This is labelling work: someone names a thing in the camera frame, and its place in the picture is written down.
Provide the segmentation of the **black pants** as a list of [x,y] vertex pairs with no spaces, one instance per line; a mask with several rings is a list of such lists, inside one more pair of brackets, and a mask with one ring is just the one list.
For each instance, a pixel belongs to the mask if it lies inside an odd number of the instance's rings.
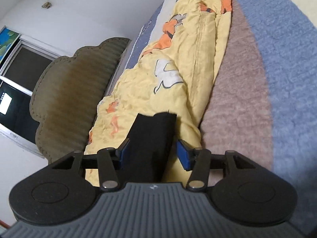
[[120,183],[160,183],[173,146],[177,115],[160,112],[138,114],[126,138],[128,146],[120,154]]

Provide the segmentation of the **olive green padded headboard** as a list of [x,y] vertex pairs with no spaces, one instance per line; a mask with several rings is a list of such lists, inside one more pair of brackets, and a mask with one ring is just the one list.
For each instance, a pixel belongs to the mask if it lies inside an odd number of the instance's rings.
[[72,57],[56,58],[38,79],[30,115],[39,123],[35,144],[49,163],[85,150],[97,105],[129,42],[115,37],[81,47]]

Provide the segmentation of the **striped fleece blanket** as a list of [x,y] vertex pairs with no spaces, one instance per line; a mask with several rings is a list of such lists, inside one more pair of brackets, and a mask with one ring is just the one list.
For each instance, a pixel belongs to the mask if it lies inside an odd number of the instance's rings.
[[232,0],[202,145],[235,150],[291,183],[291,219],[316,227],[316,0]]

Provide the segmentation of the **yellow carrot print quilt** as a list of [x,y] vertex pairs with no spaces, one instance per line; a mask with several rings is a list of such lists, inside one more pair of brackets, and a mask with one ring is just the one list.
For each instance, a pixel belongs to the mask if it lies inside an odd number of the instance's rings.
[[225,54],[231,16],[232,0],[178,0],[160,38],[98,104],[85,154],[120,145],[138,113],[175,113],[177,137],[199,147],[198,126]]

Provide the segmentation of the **dark window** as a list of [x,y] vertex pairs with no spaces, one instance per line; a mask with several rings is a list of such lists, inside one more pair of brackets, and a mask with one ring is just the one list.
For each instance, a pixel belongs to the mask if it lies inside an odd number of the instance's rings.
[[40,157],[35,144],[39,123],[31,117],[29,104],[38,79],[57,57],[20,33],[1,28],[1,135]]

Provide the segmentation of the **blue patterned bed sheet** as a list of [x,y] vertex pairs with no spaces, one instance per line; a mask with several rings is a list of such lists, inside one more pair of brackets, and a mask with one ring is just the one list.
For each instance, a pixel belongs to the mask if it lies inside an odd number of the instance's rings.
[[131,69],[135,66],[143,49],[148,44],[160,38],[162,35],[163,24],[170,19],[171,12],[177,1],[178,0],[164,0],[152,14],[148,22],[143,25],[137,38],[128,44],[127,48],[122,53],[115,73],[113,74],[107,86],[107,89],[104,93],[105,96],[111,94],[118,78],[123,73],[123,71],[125,69]]

